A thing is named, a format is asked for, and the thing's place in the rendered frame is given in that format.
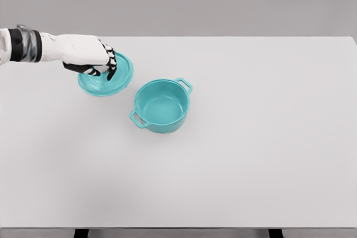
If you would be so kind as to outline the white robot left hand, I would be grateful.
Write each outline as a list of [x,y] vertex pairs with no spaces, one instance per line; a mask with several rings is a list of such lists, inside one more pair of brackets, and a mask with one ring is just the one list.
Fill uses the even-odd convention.
[[64,46],[61,57],[65,69],[100,76],[98,66],[105,68],[107,80],[110,81],[117,70],[115,50],[96,36],[68,35],[69,42]]

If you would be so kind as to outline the teal pot lid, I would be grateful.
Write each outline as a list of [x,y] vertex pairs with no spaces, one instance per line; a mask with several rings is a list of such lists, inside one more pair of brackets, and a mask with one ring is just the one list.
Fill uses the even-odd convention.
[[78,75],[78,84],[82,90],[93,96],[110,96],[125,89],[133,77],[132,62],[124,55],[115,52],[117,70],[110,81],[107,80],[108,72],[100,76],[87,74]]

